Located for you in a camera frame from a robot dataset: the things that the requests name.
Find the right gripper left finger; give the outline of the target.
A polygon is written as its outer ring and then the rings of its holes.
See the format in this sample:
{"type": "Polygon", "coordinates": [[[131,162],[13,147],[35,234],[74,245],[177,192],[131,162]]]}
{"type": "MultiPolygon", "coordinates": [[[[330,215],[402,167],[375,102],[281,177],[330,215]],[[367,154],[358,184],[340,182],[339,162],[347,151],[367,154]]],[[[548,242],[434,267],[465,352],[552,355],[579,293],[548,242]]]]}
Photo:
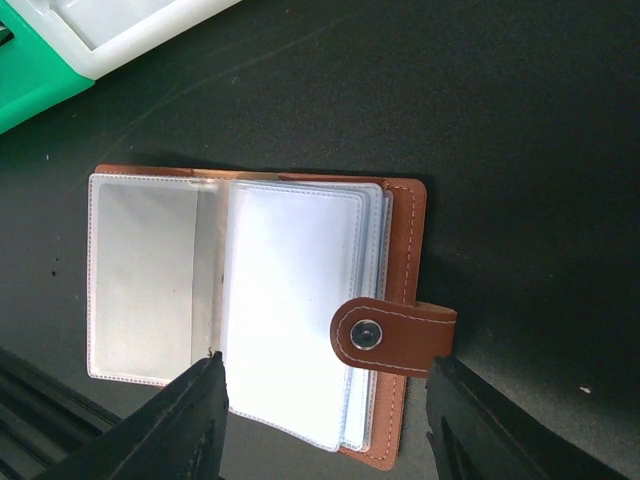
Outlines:
{"type": "Polygon", "coordinates": [[[229,399],[222,354],[192,365],[41,479],[218,479],[229,399]]]}

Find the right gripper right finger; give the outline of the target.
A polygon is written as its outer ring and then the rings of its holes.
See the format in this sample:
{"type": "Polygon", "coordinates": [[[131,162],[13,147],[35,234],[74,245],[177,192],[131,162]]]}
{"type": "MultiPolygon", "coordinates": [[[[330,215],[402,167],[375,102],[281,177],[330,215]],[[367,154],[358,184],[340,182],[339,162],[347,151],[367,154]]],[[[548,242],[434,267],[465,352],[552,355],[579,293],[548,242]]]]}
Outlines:
{"type": "Polygon", "coordinates": [[[427,379],[427,434],[441,479],[622,479],[453,357],[427,379]]]}

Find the brown leather card holder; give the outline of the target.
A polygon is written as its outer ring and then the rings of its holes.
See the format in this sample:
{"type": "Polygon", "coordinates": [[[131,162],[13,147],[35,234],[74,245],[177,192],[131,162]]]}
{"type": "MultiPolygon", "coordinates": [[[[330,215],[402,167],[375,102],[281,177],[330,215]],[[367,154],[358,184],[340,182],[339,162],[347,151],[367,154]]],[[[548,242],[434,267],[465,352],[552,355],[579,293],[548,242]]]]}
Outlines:
{"type": "Polygon", "coordinates": [[[456,325],[416,299],[426,205],[411,178],[101,165],[88,374],[163,387],[217,352],[232,413],[388,470],[456,325]]]}

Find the green bin middle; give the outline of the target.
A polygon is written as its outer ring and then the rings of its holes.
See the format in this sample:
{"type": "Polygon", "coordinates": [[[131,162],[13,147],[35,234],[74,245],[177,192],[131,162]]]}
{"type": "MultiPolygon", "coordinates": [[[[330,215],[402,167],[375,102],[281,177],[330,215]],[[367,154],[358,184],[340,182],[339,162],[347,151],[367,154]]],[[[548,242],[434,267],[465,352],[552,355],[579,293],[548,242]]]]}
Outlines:
{"type": "Polygon", "coordinates": [[[1,131],[94,85],[6,1],[1,3],[1,131]]]}

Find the white bin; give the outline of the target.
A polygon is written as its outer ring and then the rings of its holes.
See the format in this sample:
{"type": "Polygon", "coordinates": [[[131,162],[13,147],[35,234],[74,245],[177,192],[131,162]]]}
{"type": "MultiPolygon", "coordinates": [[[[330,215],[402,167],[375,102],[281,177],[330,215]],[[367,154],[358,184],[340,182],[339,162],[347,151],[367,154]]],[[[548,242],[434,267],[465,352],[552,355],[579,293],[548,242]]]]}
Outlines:
{"type": "Polygon", "coordinates": [[[9,0],[78,74],[97,80],[238,0],[9,0]]]}

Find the black aluminium rail front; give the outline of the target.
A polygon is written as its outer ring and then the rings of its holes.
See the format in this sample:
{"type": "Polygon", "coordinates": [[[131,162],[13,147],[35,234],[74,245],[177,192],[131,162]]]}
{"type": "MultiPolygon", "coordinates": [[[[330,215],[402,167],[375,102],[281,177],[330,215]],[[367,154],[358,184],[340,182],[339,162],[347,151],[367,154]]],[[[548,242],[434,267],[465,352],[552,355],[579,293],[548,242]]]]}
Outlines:
{"type": "Polygon", "coordinates": [[[34,479],[122,418],[1,351],[1,477],[34,479]]]}

